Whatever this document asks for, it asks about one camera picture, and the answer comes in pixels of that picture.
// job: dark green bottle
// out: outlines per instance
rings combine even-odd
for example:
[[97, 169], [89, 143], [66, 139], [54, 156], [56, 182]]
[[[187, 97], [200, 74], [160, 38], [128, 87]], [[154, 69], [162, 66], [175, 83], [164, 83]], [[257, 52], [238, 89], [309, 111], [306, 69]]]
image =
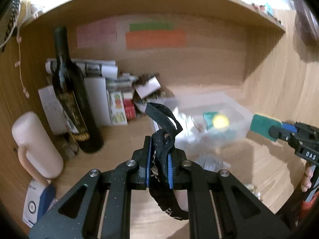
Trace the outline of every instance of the dark green bottle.
[[73, 137], [86, 153], [94, 153], [103, 146], [90, 109], [84, 77], [80, 68], [71, 61], [65, 27], [54, 30], [57, 68], [52, 77], [55, 94]]

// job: metal screw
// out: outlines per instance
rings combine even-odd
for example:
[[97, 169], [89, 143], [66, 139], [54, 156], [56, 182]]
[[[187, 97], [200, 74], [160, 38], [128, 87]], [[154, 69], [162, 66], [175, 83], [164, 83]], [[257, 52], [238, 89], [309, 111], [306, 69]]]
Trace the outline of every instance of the metal screw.
[[92, 169], [91, 171], [89, 171], [89, 175], [91, 177], [95, 177], [98, 175], [98, 170], [97, 169]]
[[181, 164], [185, 167], [189, 167], [192, 165], [192, 162], [190, 160], [184, 160]]
[[136, 161], [135, 160], [128, 160], [128, 161], [126, 161], [126, 165], [127, 166], [134, 166], [136, 164]]
[[222, 170], [220, 170], [220, 175], [222, 177], [228, 177], [229, 176], [229, 171], [227, 171], [225, 169], [222, 169]]

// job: human hand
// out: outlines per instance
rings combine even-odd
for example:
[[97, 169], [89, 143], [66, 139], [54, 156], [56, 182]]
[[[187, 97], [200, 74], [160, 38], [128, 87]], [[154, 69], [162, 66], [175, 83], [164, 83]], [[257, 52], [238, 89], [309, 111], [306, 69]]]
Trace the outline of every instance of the human hand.
[[305, 173], [301, 180], [301, 190], [303, 192], [306, 192], [308, 189], [310, 189], [311, 187], [310, 179], [312, 178], [313, 174], [314, 172], [311, 170], [311, 164], [307, 162], [305, 166]]

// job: green sponge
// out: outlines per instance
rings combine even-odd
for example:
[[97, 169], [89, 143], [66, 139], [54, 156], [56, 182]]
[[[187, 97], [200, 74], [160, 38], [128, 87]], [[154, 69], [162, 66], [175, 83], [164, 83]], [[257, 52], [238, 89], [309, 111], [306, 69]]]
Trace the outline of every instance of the green sponge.
[[204, 119], [207, 123], [207, 129], [213, 128], [213, 118], [218, 114], [218, 112], [204, 112]]
[[282, 122], [280, 120], [265, 115], [254, 114], [253, 120], [250, 125], [250, 130], [272, 141], [276, 141], [277, 139], [271, 137], [269, 134], [269, 129], [271, 126], [281, 127]]

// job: pink paper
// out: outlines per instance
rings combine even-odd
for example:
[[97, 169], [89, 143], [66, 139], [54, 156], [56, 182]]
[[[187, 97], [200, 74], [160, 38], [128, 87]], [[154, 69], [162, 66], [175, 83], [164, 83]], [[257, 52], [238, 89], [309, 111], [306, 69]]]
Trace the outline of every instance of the pink paper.
[[115, 19], [106, 18], [77, 27], [78, 48], [117, 41]]

